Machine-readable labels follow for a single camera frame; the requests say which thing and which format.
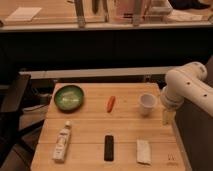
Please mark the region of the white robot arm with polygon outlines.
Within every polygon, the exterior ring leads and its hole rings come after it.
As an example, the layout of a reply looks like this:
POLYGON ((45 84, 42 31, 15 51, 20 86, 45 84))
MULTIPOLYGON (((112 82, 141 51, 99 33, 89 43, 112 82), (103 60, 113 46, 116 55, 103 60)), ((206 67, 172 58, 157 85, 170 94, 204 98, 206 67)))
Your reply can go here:
POLYGON ((213 87, 205 83, 207 75, 206 66, 200 62, 174 67, 166 73, 166 85, 160 93, 164 125, 170 125, 187 102, 213 117, 213 87))

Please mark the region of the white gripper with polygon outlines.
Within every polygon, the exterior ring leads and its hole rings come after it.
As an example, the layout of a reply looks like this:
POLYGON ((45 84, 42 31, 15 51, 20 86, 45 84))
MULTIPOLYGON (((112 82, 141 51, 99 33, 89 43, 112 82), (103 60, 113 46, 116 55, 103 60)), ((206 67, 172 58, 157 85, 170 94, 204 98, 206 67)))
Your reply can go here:
POLYGON ((160 100, 167 108, 163 110, 163 124, 171 125, 176 114, 172 110, 177 110, 183 104, 183 97, 170 87, 165 86, 160 93, 160 100))

